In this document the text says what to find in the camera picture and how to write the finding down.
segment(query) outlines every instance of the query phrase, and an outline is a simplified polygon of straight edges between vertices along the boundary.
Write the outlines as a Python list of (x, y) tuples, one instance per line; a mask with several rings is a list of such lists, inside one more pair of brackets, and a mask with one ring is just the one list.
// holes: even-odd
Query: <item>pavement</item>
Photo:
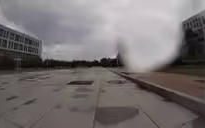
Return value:
[(203, 98), (205, 94), (205, 78), (198, 76), (151, 72), (130, 73), (136, 79), (146, 80), (166, 88), (170, 88), (196, 98)]
[(0, 128), (205, 128), (205, 119), (104, 68), (0, 75)]

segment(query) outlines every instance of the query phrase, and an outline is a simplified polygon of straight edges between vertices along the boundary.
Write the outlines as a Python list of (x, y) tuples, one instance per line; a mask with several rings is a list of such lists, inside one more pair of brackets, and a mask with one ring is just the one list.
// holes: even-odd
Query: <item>building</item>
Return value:
[(0, 56), (20, 63), (41, 58), (42, 41), (0, 24)]
[[(188, 18), (183, 22), (184, 32), (188, 29), (191, 29), (193, 32), (197, 33), (199, 35), (199, 38), (202, 37), (204, 39), (202, 42), (200, 42), (202, 44), (202, 53), (200, 54), (200, 56), (202, 58), (205, 58), (205, 10)], [(183, 54), (183, 56), (187, 54), (187, 49), (183, 50)]]

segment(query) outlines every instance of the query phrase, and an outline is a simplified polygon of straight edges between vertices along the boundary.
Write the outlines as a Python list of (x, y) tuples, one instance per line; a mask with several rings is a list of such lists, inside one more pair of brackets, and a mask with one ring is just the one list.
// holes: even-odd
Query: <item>overcast sky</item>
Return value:
[(205, 0), (1, 0), (0, 23), (43, 40), (43, 57), (114, 57), (121, 41), (147, 65), (173, 56), (179, 23), (203, 9)]

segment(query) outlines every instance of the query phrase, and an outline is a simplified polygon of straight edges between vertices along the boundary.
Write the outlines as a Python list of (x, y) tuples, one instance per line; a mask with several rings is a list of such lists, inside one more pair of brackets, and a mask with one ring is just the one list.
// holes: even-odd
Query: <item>ground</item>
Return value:
[(161, 70), (161, 72), (205, 77), (205, 65), (172, 66)]
[(0, 128), (200, 128), (203, 118), (104, 68), (0, 74)]

